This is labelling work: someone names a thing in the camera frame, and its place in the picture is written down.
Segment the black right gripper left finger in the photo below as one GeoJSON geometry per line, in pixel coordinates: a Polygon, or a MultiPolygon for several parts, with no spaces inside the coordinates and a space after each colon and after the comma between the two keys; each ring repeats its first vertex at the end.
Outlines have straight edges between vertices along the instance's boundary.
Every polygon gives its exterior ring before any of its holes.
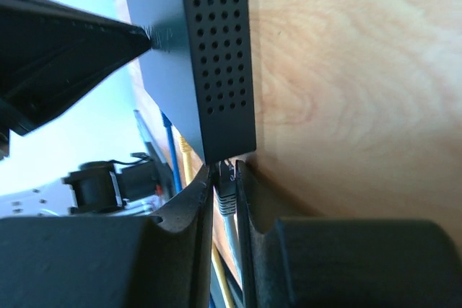
{"type": "Polygon", "coordinates": [[[3,307],[207,307],[214,173],[148,216],[1,220],[3,307]]]}

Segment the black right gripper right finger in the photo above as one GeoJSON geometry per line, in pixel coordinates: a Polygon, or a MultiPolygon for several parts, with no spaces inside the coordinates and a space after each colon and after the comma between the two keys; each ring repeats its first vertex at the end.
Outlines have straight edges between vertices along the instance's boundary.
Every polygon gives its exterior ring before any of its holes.
{"type": "Polygon", "coordinates": [[[461,258],[436,223],[310,216],[236,164],[247,307],[459,307],[461,258]]]}

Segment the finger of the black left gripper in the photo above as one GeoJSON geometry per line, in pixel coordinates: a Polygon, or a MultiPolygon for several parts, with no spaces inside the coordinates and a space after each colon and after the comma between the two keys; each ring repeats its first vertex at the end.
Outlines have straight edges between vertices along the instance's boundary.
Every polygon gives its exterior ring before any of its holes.
{"type": "Polygon", "coordinates": [[[134,25],[50,0],[1,0],[1,131],[54,120],[150,48],[134,25]]]}

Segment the black network switch box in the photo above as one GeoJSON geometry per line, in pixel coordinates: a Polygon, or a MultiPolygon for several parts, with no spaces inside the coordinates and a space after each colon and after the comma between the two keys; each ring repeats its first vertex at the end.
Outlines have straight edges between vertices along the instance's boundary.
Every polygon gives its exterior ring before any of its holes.
{"type": "Polygon", "coordinates": [[[126,0],[143,85],[206,164],[256,149],[248,0],[126,0]]]}

